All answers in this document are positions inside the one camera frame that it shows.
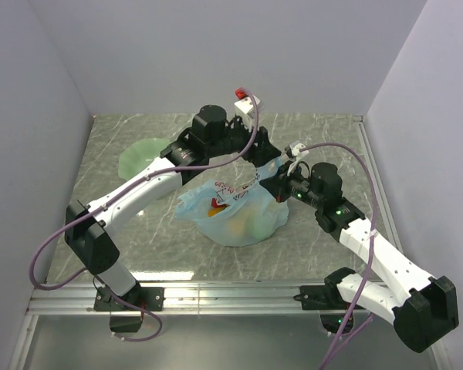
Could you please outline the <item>light blue plastic bag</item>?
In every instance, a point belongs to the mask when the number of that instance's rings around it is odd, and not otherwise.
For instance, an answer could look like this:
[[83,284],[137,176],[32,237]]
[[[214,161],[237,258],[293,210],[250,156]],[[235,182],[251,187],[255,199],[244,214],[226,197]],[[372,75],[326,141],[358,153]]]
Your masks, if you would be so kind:
[[[288,204],[277,202],[259,184],[275,175],[280,165],[278,157],[269,161],[255,170],[251,183],[240,187],[209,180],[179,196],[175,217],[192,222],[200,233],[221,246],[244,247],[266,240],[286,224],[289,216]],[[228,208],[209,217],[212,198]]]

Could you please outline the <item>red fake apple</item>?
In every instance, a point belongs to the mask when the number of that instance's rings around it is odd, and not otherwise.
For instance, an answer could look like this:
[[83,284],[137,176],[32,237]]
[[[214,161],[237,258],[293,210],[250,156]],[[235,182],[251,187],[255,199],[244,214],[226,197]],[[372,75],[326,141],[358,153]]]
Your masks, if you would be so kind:
[[222,205],[218,202],[216,198],[211,199],[211,207],[212,208],[220,208]]

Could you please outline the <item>fake mango yellow green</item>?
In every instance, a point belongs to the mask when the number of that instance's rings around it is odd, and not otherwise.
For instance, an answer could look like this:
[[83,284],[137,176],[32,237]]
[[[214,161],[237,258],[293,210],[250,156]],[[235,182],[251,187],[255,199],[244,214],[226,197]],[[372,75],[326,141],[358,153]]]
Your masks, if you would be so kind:
[[226,210],[227,208],[228,208],[227,206],[211,208],[208,211],[208,216],[213,217],[214,215],[219,214],[220,212],[222,212],[223,210]]

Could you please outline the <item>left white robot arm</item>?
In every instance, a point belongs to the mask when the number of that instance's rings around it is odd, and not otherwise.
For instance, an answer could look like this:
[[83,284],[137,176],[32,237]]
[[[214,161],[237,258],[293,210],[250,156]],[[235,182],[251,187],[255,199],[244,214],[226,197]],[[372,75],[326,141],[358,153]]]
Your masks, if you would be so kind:
[[153,201],[179,189],[210,169],[210,160],[231,154],[262,167],[280,156],[267,130],[259,126],[262,104],[256,96],[235,102],[235,115],[216,105],[205,105],[191,125],[137,175],[111,193],[87,205],[76,200],[66,209],[65,242],[93,276],[113,293],[123,310],[139,305],[138,280],[120,261],[115,233]]

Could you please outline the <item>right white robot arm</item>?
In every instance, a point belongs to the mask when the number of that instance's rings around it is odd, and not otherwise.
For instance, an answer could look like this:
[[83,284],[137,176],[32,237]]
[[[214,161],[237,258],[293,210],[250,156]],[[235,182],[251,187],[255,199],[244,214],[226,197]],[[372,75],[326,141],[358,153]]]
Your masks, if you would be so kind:
[[385,283],[363,282],[360,274],[341,268],[325,279],[328,305],[341,308],[363,284],[357,304],[392,324],[398,338],[417,353],[458,327],[457,291],[452,281],[421,269],[372,229],[363,212],[343,196],[343,181],[335,165],[317,163],[308,177],[290,166],[290,162],[282,165],[275,176],[261,180],[261,186],[278,202],[293,197],[315,208],[321,229],[370,264]]

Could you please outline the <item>light green wavy plate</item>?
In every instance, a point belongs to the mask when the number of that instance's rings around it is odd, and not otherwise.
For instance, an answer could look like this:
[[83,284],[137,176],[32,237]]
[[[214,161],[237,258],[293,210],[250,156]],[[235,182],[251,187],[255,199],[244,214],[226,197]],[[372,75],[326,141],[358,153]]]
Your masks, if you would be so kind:
[[147,168],[169,144],[161,138],[146,138],[131,144],[120,154],[118,177],[127,182],[133,177],[139,178],[140,172],[154,172]]

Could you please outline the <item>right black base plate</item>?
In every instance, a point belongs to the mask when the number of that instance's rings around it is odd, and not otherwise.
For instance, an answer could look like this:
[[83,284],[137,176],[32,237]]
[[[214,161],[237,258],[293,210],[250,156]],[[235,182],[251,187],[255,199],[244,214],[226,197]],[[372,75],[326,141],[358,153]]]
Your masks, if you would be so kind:
[[335,287],[330,285],[302,285],[293,297],[303,311],[347,310],[350,301],[344,301]]

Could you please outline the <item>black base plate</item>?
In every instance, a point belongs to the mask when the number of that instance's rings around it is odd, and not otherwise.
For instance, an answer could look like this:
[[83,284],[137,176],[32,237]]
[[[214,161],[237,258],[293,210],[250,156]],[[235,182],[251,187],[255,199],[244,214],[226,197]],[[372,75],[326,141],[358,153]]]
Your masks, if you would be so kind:
[[[142,287],[135,291],[129,292],[119,299],[128,304],[145,308],[148,311],[162,311],[164,305],[164,288],[163,287]],[[94,305],[94,311],[128,311],[131,307],[120,303],[113,298],[108,287],[100,287],[97,289]]]
[[330,285],[302,285],[293,297],[303,311],[347,310],[350,301],[344,301],[335,287]]

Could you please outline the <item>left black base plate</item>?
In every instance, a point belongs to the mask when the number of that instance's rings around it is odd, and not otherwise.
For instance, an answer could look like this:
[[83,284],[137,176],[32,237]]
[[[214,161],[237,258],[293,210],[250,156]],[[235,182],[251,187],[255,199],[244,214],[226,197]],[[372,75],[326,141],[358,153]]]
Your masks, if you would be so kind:
[[[163,287],[142,287],[135,291],[129,292],[119,299],[128,304],[145,308],[148,311],[162,311],[164,305],[164,288]],[[94,311],[128,311],[131,307],[120,303],[113,298],[108,287],[100,287],[97,289],[94,305]]]

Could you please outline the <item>aluminium rail frame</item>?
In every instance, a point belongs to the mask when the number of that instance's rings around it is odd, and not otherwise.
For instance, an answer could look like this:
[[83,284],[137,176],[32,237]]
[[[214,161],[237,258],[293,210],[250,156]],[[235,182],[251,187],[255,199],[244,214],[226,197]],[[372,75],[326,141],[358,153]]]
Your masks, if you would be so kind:
[[35,283],[14,369],[354,369],[424,368],[392,324],[360,307],[303,311],[290,281],[155,281],[162,311],[119,299],[128,311],[94,311],[100,287]]

